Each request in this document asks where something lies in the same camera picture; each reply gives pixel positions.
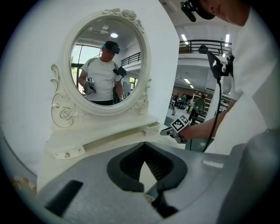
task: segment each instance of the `white t-shirt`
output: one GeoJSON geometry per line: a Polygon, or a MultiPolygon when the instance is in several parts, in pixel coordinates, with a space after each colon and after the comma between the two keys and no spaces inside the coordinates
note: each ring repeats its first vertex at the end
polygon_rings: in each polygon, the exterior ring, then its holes
{"type": "Polygon", "coordinates": [[[234,145],[247,143],[266,129],[280,127],[279,50],[259,15],[250,15],[232,45],[237,100],[220,124],[207,153],[230,154],[234,145]]]}
{"type": "Polygon", "coordinates": [[[88,66],[90,60],[87,60],[81,69],[87,73],[88,77],[94,80],[96,93],[86,95],[86,99],[92,101],[112,100],[114,82],[119,81],[121,78],[120,75],[116,75],[113,72],[115,68],[118,69],[117,64],[113,61],[102,62],[99,58],[96,58],[88,66]]]}

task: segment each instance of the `railing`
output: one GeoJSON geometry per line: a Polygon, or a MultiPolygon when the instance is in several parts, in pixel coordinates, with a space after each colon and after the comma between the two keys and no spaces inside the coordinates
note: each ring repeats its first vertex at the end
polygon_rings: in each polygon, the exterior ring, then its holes
{"type": "Polygon", "coordinates": [[[132,56],[129,56],[122,60],[122,66],[129,65],[132,62],[140,61],[141,60],[141,52],[138,52],[136,54],[133,54],[132,56]]]}
{"type": "Polygon", "coordinates": [[[206,54],[207,51],[210,51],[216,56],[226,56],[231,50],[232,45],[232,43],[218,40],[188,40],[188,45],[186,45],[185,42],[186,41],[180,41],[179,54],[206,54]]]}

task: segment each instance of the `carved rose decoration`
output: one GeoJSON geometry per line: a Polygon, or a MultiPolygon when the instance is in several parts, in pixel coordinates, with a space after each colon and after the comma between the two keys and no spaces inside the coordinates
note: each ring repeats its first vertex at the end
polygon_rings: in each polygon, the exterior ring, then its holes
{"type": "Polygon", "coordinates": [[[148,100],[139,100],[137,104],[134,106],[134,108],[137,110],[139,114],[143,114],[147,111],[148,109],[148,100]]]}
{"type": "Polygon", "coordinates": [[[60,117],[66,120],[69,120],[71,117],[75,117],[77,115],[78,115],[77,111],[71,110],[68,107],[64,107],[64,109],[60,111],[60,117]]]}
{"type": "Polygon", "coordinates": [[[127,9],[122,10],[122,16],[129,19],[129,20],[135,20],[136,19],[135,12],[127,10],[127,9]]]}
{"type": "Polygon", "coordinates": [[[139,19],[136,19],[135,21],[134,21],[134,23],[136,24],[136,26],[143,32],[144,31],[144,28],[143,28],[143,26],[142,26],[142,24],[141,24],[141,21],[139,20],[139,19]]]}
{"type": "Polygon", "coordinates": [[[105,10],[102,14],[121,15],[121,10],[119,8],[105,10]]]}

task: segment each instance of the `person in background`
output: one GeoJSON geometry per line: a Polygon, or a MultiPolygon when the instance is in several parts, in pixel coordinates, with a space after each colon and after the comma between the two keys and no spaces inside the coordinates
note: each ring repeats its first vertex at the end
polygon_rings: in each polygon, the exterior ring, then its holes
{"type": "Polygon", "coordinates": [[[174,106],[177,105],[177,99],[178,99],[178,98],[179,98],[179,93],[177,93],[177,94],[174,96],[174,101],[175,101],[174,106]]]}
{"type": "Polygon", "coordinates": [[[196,97],[194,97],[194,98],[191,99],[191,101],[190,101],[191,107],[193,107],[195,101],[196,101],[196,97]]]}
{"type": "Polygon", "coordinates": [[[192,96],[190,96],[189,94],[186,95],[187,97],[187,101],[191,100],[192,96]]]}
{"type": "Polygon", "coordinates": [[[113,105],[114,86],[116,87],[118,97],[123,94],[122,84],[118,83],[121,76],[113,72],[114,69],[118,69],[118,66],[113,61],[116,53],[111,51],[114,46],[118,47],[118,44],[113,41],[107,41],[101,47],[101,57],[91,58],[81,67],[82,72],[78,82],[84,87],[86,77],[91,77],[96,90],[96,93],[91,93],[85,97],[87,100],[99,105],[113,105]]]}
{"type": "Polygon", "coordinates": [[[179,105],[179,109],[182,109],[183,105],[185,104],[187,100],[187,97],[185,96],[185,94],[183,94],[183,96],[181,97],[181,102],[180,102],[180,105],[179,105]]]}
{"type": "Polygon", "coordinates": [[[201,98],[197,98],[193,104],[193,109],[189,115],[189,120],[192,119],[191,125],[194,125],[197,116],[204,111],[205,108],[205,95],[202,95],[201,98]]]}

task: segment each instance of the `black rubber part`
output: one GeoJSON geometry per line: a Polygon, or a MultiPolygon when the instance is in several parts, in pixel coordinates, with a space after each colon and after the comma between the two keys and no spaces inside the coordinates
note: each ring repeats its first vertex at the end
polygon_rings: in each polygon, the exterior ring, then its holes
{"type": "Polygon", "coordinates": [[[45,205],[45,208],[55,215],[61,217],[67,210],[67,207],[70,205],[75,195],[81,189],[82,185],[82,182],[76,180],[69,181],[66,186],[49,203],[45,205]]]}
{"type": "Polygon", "coordinates": [[[181,158],[146,142],[112,158],[107,165],[107,174],[122,190],[144,192],[144,185],[139,182],[144,162],[156,178],[159,192],[176,188],[187,173],[181,158]]]}
{"type": "Polygon", "coordinates": [[[152,206],[157,210],[157,212],[163,217],[167,218],[178,212],[179,210],[173,206],[169,206],[165,200],[162,192],[159,193],[156,200],[152,202],[152,206]]]}

